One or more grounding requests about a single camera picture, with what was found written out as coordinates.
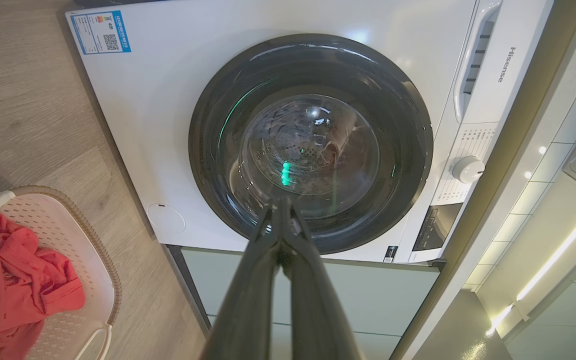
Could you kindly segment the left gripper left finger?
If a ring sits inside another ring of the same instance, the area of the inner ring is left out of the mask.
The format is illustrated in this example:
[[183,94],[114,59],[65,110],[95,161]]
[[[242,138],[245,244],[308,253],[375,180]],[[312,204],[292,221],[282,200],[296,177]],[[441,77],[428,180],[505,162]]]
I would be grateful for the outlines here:
[[281,199],[262,210],[211,328],[202,360],[268,360],[274,282],[281,266]]

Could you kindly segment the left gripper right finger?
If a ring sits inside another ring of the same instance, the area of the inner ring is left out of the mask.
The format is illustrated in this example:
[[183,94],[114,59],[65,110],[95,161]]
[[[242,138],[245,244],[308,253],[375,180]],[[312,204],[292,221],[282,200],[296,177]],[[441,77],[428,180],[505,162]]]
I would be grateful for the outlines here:
[[362,360],[343,310],[300,208],[283,198],[285,275],[291,289],[294,360]]

